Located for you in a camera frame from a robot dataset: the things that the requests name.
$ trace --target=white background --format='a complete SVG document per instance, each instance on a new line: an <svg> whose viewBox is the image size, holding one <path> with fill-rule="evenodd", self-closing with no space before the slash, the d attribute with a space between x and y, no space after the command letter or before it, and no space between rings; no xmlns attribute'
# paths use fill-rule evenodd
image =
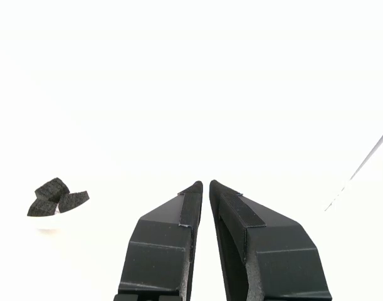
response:
<svg viewBox="0 0 383 301"><path fill-rule="evenodd" d="M383 1L0 1L0 300L112 300L196 180L192 299L225 300L212 179L299 221L334 300L383 298L383 156L323 212L382 134ZM56 176L90 213L39 231Z"/></svg>

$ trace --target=black foam piece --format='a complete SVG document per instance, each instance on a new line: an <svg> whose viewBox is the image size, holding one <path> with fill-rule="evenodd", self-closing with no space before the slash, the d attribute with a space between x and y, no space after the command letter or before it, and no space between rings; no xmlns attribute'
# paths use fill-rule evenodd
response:
<svg viewBox="0 0 383 301"><path fill-rule="evenodd" d="M35 191L37 199L59 203L60 197L70 193L69 189L58 177L43 184Z"/></svg>
<svg viewBox="0 0 383 301"><path fill-rule="evenodd" d="M139 219L118 295L136 294L137 301L190 301L201 205L198 181Z"/></svg>
<svg viewBox="0 0 383 301"><path fill-rule="evenodd" d="M57 204L45 199L36 199L29 207L27 216L51 216L55 214Z"/></svg>
<svg viewBox="0 0 383 301"><path fill-rule="evenodd" d="M217 181L209 199L228 301L332 299L317 247L300 224Z"/></svg>
<svg viewBox="0 0 383 301"><path fill-rule="evenodd" d="M61 196L59 202L59 212L63 213L69 210L72 210L79 205L84 204L90 199L88 193L83 191L82 193L70 193Z"/></svg>

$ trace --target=white table surface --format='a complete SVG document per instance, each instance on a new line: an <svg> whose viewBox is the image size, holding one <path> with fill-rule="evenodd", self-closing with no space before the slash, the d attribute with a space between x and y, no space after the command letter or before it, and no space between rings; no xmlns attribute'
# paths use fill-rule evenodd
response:
<svg viewBox="0 0 383 301"><path fill-rule="evenodd" d="M299 221L334 300L383 300L383 156L323 212L382 134L383 3L0 1L0 300L112 300L139 217L196 180L192 300L225 300L212 179ZM40 231L54 177L90 200Z"/></svg>

